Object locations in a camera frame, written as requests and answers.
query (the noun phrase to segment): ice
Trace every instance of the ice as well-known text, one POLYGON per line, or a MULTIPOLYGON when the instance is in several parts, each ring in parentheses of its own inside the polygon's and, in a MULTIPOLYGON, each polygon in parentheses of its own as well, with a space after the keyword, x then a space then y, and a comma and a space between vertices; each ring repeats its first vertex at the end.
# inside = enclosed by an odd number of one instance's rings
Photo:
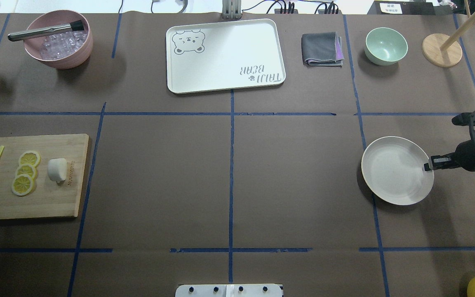
POLYGON ((62 59, 78 51, 87 39, 86 31, 72 31, 46 36, 40 52, 43 60, 62 59))

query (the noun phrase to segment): bowl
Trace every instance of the bowl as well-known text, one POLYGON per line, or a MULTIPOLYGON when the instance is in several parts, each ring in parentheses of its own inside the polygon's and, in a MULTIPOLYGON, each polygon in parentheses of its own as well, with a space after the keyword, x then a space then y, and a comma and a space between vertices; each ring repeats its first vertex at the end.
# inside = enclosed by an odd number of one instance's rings
POLYGON ((402 34, 392 28, 375 28, 366 36, 364 52, 371 62, 388 66, 406 56, 408 43, 402 34))
POLYGON ((37 29, 54 25, 68 24, 70 22, 81 20, 83 22, 84 32, 87 33, 87 38, 83 42, 83 45, 74 53, 65 58, 55 60, 45 60, 41 57, 41 51, 43 49, 43 41, 45 37, 38 37, 24 40, 25 51, 32 57, 42 62, 47 66, 51 66, 56 69, 70 69, 74 68, 89 58, 93 49, 93 35, 91 34, 91 28, 87 19, 75 12, 68 10, 51 11, 44 15, 41 15, 35 19, 27 28, 37 29))
POLYGON ((402 137, 381 137, 362 154, 362 176, 371 191, 395 205, 412 205, 432 190, 434 172, 424 171, 428 155, 402 137))

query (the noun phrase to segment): bear drawing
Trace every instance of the bear drawing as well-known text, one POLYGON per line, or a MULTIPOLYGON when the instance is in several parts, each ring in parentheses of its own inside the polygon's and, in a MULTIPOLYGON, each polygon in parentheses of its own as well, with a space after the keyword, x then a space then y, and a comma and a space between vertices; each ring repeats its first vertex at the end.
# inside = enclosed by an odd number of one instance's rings
POLYGON ((200 29, 191 31, 177 31, 172 37, 172 41, 175 43, 174 52, 176 54, 183 54, 184 52, 190 51, 202 53, 204 51, 204 39, 205 35, 200 29))

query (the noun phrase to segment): metal tongs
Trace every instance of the metal tongs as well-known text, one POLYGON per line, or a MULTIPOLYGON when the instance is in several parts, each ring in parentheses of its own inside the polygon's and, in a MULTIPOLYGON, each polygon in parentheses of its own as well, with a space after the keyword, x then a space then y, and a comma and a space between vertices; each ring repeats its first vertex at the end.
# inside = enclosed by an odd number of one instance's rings
POLYGON ((83 22, 75 21, 64 25, 50 26, 45 28, 30 29, 20 32, 14 32, 8 34, 8 40, 19 41, 25 39, 31 39, 42 36, 49 36, 57 33, 64 33, 69 31, 83 31, 83 22))

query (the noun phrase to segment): wooden cutting board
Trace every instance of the wooden cutting board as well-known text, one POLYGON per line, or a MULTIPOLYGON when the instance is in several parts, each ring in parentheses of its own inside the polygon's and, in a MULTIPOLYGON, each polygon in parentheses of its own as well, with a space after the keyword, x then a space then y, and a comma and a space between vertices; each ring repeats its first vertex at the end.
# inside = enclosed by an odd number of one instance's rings
POLYGON ((0 137, 4 145, 0 158, 0 219, 77 217, 87 160, 87 134, 0 137), (36 151, 41 161, 36 167, 35 189, 26 196, 12 192, 19 156, 36 151), (67 179, 57 184, 47 176, 53 158, 67 160, 67 179))

